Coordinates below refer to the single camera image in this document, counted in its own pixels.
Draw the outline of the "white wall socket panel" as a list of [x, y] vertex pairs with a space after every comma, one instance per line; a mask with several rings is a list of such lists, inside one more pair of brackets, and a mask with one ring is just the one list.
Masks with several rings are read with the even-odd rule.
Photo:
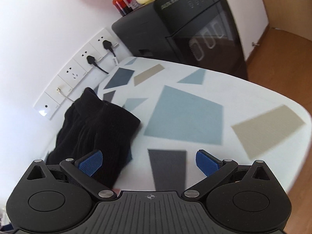
[[53, 78], [34, 104], [34, 109], [41, 116], [51, 119], [60, 105], [69, 99], [71, 92], [95, 67], [88, 63], [87, 56], [94, 57], [95, 62], [99, 63], [109, 54], [102, 45], [104, 40], [110, 41], [113, 48], [118, 46], [118, 42], [105, 28], [92, 37]]

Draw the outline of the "black cabinet box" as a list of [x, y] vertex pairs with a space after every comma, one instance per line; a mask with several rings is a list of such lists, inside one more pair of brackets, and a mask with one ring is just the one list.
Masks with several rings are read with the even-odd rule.
[[248, 79], [227, 0], [155, 0], [117, 20], [112, 30], [135, 57]]

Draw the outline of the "small red medicine bottle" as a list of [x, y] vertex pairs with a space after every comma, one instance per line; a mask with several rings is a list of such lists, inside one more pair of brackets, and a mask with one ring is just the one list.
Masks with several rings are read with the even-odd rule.
[[126, 16], [133, 12], [133, 9], [128, 5], [127, 0], [112, 0], [112, 2], [122, 16]]

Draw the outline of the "geometric patterned table mat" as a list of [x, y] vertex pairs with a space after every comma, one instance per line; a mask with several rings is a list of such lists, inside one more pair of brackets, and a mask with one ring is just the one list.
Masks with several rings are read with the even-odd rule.
[[295, 101], [228, 74], [129, 57], [103, 68], [93, 91], [140, 120], [116, 190], [182, 192], [206, 177], [203, 149], [242, 165], [264, 160], [284, 190], [311, 143], [311, 116]]

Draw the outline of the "black ribbed knit garment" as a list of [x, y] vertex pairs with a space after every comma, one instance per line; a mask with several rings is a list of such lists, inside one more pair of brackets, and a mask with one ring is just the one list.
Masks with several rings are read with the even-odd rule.
[[86, 88], [66, 111], [56, 146], [45, 162], [56, 165], [100, 150], [103, 163], [92, 177], [111, 189], [128, 162], [131, 140], [139, 125], [140, 120], [132, 113], [101, 100]]

